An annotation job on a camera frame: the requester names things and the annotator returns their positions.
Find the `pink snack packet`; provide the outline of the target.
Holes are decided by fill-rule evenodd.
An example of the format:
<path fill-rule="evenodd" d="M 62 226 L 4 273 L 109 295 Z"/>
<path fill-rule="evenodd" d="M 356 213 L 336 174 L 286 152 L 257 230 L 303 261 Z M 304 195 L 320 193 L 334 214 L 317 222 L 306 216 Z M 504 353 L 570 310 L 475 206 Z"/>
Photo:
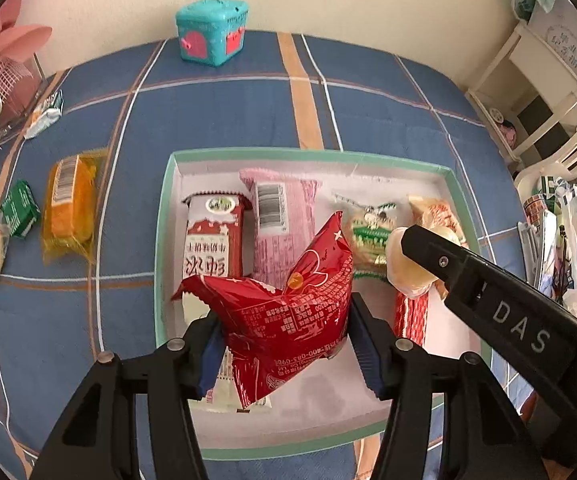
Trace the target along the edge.
<path fill-rule="evenodd" d="M 283 288 L 315 234 L 320 182 L 262 168 L 242 169 L 240 179 L 253 197 L 253 278 Z"/>

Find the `green cow biscuit packet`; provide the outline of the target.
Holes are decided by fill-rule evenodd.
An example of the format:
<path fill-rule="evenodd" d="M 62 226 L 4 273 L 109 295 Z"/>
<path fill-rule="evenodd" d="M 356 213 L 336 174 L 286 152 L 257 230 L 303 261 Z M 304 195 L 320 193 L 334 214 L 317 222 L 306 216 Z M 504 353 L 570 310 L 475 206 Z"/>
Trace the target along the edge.
<path fill-rule="evenodd" d="M 338 193 L 334 198 L 343 211 L 341 228 L 352 252 L 353 276 L 386 281 L 386 245 L 397 227 L 397 204 L 361 204 Z"/>

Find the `yellow cake packet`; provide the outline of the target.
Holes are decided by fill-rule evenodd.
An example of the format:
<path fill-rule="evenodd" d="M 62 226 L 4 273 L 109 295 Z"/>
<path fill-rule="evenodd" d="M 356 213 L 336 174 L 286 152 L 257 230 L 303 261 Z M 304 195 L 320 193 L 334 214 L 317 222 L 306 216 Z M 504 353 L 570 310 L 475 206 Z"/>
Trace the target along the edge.
<path fill-rule="evenodd" d="M 98 170 L 107 153 L 107 148 L 85 151 L 52 166 L 41 220 L 44 264 L 68 252 L 92 261 Z"/>

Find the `white jelly cup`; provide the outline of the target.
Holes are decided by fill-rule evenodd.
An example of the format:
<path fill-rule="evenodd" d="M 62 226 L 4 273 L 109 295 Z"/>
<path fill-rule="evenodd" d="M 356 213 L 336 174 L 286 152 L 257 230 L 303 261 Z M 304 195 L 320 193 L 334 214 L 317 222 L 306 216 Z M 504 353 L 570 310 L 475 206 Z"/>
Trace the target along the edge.
<path fill-rule="evenodd" d="M 386 245 L 387 278 L 398 292 L 409 298 L 417 298 L 435 283 L 438 278 L 403 254 L 401 240 L 405 227 L 395 228 Z"/>

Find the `long red patterned packet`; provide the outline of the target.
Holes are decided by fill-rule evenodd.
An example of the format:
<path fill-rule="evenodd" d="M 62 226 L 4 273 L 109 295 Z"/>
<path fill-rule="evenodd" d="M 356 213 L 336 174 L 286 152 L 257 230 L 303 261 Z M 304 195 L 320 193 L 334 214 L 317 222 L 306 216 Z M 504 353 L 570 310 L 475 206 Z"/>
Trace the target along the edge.
<path fill-rule="evenodd" d="M 426 340 L 428 320 L 428 292 L 416 298 L 395 294 L 395 336 L 412 340 L 423 347 Z"/>

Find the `teal toy house box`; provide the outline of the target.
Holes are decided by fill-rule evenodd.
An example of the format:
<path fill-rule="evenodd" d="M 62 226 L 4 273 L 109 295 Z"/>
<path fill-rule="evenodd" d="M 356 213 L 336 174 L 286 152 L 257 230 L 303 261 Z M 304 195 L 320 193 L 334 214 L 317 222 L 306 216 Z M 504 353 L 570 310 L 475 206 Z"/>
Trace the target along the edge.
<path fill-rule="evenodd" d="M 196 0 L 176 13 L 182 60 L 219 67 L 243 49 L 248 18 L 243 0 Z"/>

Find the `white printed snack packet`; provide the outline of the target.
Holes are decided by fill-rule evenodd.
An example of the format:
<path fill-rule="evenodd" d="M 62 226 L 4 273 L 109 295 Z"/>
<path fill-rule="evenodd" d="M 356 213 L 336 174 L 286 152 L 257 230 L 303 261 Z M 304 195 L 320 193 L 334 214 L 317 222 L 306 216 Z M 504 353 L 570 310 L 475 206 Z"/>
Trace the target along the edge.
<path fill-rule="evenodd" d="M 182 294 L 182 308 L 187 326 L 197 318 L 206 318 L 210 312 L 207 304 L 188 292 Z M 195 401 L 194 404 L 201 410 L 214 413 L 269 413 L 272 408 L 270 396 L 265 396 L 248 408 L 242 407 L 232 373 L 232 361 L 231 351 L 225 348 L 215 385 L 206 393 L 203 400 Z"/>

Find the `small white snack wrapper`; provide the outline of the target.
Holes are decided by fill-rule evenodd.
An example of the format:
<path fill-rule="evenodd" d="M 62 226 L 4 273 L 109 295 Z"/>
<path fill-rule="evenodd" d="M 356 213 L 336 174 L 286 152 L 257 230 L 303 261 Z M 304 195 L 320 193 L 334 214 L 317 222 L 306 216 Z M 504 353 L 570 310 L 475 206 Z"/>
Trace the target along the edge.
<path fill-rule="evenodd" d="M 44 130 L 55 124 L 63 115 L 63 107 L 63 91 L 58 89 L 34 108 L 30 116 L 30 125 L 24 132 L 24 139 L 36 138 Z"/>

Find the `green snack packet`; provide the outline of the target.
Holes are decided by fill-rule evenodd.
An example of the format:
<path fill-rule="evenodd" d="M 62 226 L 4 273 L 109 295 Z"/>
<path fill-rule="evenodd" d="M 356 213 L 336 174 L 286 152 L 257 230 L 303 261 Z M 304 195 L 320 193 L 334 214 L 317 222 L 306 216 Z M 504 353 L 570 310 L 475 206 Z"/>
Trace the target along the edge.
<path fill-rule="evenodd" d="M 0 205 L 0 213 L 11 237 L 25 238 L 40 221 L 41 211 L 27 181 L 12 184 Z"/>

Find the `dark red milk biscuit packet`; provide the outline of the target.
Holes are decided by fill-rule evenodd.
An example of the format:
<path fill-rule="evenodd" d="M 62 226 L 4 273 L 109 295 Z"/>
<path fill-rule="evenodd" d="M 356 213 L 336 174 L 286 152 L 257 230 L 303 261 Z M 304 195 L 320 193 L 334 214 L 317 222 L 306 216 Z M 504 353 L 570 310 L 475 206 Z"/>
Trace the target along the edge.
<path fill-rule="evenodd" d="M 241 194 L 203 193 L 188 197 L 182 278 L 243 276 L 244 214 L 252 205 Z"/>

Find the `clutter of bags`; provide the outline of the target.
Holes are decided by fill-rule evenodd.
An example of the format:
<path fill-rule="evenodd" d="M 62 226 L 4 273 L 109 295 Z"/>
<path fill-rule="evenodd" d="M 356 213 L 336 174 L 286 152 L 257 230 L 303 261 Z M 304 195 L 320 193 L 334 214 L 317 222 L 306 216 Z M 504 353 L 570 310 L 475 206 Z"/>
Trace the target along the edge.
<path fill-rule="evenodd" d="M 577 184 L 538 177 L 523 211 L 518 234 L 528 283 L 577 318 Z"/>

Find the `blue plaid tablecloth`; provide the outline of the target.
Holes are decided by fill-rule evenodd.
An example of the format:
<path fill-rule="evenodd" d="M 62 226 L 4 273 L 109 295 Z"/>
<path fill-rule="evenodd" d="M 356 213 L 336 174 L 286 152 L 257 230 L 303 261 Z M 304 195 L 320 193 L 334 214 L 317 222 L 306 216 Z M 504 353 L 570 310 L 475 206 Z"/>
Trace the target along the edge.
<path fill-rule="evenodd" d="M 513 180 L 463 92 L 406 58 L 300 35 L 249 32 L 226 64 L 186 63 L 168 40 L 119 51 L 61 76 L 63 116 L 32 140 L 7 136 L 0 191 L 42 197 L 59 159 L 106 148 L 100 263 L 44 263 L 40 233 L 8 246 L 0 278 L 0 464 L 24 478 L 95 352 L 153 350 L 153 266 L 162 178 L 171 153 L 297 148 L 290 81 L 310 79 L 325 148 L 449 167 L 482 255 L 523 273 Z"/>

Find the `bright red snack bag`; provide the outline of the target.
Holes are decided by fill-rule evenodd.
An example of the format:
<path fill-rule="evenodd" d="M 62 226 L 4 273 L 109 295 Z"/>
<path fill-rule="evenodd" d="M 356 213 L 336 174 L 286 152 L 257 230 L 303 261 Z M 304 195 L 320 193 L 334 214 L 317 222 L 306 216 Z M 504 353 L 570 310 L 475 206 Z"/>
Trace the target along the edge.
<path fill-rule="evenodd" d="M 254 278 L 193 275 L 172 296 L 188 292 L 218 316 L 243 408 L 332 356 L 346 337 L 353 257 L 341 220 L 340 210 L 331 214 L 283 288 Z"/>

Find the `clear glass vase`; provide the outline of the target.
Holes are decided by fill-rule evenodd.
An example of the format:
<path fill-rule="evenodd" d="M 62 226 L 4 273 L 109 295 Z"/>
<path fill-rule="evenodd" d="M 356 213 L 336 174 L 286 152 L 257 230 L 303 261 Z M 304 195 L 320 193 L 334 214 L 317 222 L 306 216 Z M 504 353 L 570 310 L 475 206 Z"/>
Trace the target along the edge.
<path fill-rule="evenodd" d="M 34 55 L 21 63 L 0 56 L 0 140 L 32 111 L 44 88 L 44 73 Z"/>

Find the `teal rimmed white tray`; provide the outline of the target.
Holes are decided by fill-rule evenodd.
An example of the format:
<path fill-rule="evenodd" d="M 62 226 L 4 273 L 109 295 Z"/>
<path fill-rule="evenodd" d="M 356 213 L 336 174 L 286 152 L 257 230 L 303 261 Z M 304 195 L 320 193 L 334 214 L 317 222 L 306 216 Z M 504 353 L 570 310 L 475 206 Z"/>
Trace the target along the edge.
<path fill-rule="evenodd" d="M 323 224 L 340 194 L 362 203 L 398 205 L 398 219 L 412 220 L 411 195 L 446 200 L 459 218 L 471 249 L 478 247 L 474 222 L 455 173 L 429 162 L 374 154 L 302 151 L 297 148 L 211 148 L 170 155 L 155 238 L 154 324 L 157 344 L 183 336 L 180 302 L 171 296 L 182 280 L 188 210 L 186 197 L 199 192 L 245 193 L 243 168 L 271 169 L 321 182 L 315 222 Z M 330 360 L 310 365 L 271 396 L 264 414 L 210 413 L 192 406 L 206 460 L 264 460 L 335 448 L 384 430 L 390 405 L 364 385 L 350 344 Z"/>

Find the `orange chips packet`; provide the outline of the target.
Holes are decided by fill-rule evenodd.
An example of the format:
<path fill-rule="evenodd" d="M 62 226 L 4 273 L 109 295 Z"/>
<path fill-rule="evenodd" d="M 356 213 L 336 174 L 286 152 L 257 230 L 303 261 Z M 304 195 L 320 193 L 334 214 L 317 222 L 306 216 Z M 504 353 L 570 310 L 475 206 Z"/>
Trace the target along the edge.
<path fill-rule="evenodd" d="M 451 240 L 454 244 L 468 247 L 459 218 L 446 200 L 410 195 L 409 205 L 415 224 Z"/>

